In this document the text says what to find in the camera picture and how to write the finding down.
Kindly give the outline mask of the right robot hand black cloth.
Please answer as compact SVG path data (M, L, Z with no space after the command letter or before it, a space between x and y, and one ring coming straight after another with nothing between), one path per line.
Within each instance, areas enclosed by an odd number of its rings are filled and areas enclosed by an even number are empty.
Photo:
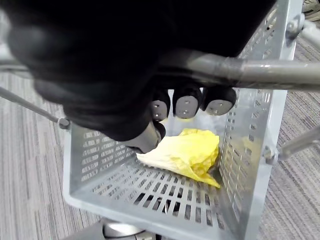
M165 135L152 120L159 61L185 48L237 56L272 0L3 0L7 44L35 90L77 125L142 153Z

